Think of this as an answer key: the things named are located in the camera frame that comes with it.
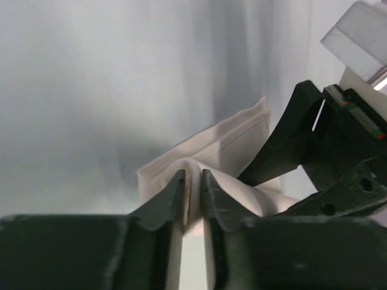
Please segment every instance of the folded cloth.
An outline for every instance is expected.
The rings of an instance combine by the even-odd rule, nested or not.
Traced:
[[[179,144],[137,172],[142,202],[163,190],[177,170],[186,171],[184,229],[203,235],[200,212],[201,172],[209,169],[222,189],[258,216],[271,216],[297,202],[281,194],[279,179],[257,187],[236,177],[251,163],[269,136],[270,110],[266,98],[210,129]]]

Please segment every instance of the screw hole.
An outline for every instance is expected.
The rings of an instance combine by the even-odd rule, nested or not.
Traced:
[[[326,216],[333,216],[336,213],[336,208],[333,204],[324,204],[321,208],[321,213]]]
[[[372,183],[366,178],[362,178],[362,180],[360,180],[360,185],[365,192],[370,192],[372,190]]]

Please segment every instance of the black mechanical part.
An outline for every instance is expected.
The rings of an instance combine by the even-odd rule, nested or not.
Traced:
[[[203,171],[209,289],[387,289],[387,231],[360,217],[259,218]]]
[[[384,132],[386,122],[353,90],[334,85],[320,93],[302,82],[239,180],[256,186],[301,165],[318,192],[283,214],[370,215],[387,204]]]
[[[3,218],[0,289],[178,289],[184,174],[127,216]]]

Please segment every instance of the towel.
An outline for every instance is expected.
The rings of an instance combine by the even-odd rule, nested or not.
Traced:
[[[235,116],[179,144],[137,172],[143,203],[163,190],[177,170],[186,171],[184,231],[203,235],[200,184],[203,169],[211,170],[222,189],[258,216],[271,216],[298,200],[282,195],[278,178],[257,187],[237,180],[269,136],[270,110],[266,98]]]

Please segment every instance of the white cloth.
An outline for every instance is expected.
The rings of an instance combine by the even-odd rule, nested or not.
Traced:
[[[257,188],[236,177],[250,164],[269,136],[270,110],[266,98],[254,107],[237,113],[204,130],[137,172],[142,202],[163,190],[179,169],[186,171],[186,231],[203,235],[200,219],[200,183],[203,169],[210,169],[230,196],[258,216],[286,210],[297,200],[281,194],[278,178]]]

